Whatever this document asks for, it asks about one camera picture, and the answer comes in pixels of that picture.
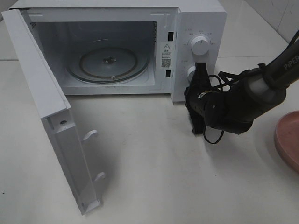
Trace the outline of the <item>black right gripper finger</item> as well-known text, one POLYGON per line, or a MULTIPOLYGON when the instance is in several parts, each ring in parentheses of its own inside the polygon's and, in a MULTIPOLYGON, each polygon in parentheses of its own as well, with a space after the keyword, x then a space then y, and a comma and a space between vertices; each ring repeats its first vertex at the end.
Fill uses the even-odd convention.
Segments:
POLYGON ((195 71, 192 77, 192 87, 210 87, 206 63, 195 63, 195 71))

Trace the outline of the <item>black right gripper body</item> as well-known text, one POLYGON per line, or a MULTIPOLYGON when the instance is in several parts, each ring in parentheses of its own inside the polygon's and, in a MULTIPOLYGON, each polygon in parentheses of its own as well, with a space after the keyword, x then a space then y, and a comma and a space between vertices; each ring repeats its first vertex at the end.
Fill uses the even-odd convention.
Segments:
POLYGON ((227 117, 225 93, 212 91, 209 81, 191 81, 186 88, 185 105, 189 112, 192 132, 203 134, 206 127, 241 134, 248 131, 252 122, 241 122, 227 117))

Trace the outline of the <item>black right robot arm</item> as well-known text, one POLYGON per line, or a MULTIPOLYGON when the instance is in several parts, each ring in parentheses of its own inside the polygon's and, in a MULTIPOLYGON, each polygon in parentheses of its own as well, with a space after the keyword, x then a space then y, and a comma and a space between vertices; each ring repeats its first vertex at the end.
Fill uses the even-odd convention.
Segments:
POLYGON ((185 90, 194 134, 207 127, 241 134, 254 120, 281 104, 286 89, 299 78, 299 35, 268 65, 245 70, 238 75, 221 71, 220 84, 212 86, 205 63, 196 63, 195 72, 185 90))

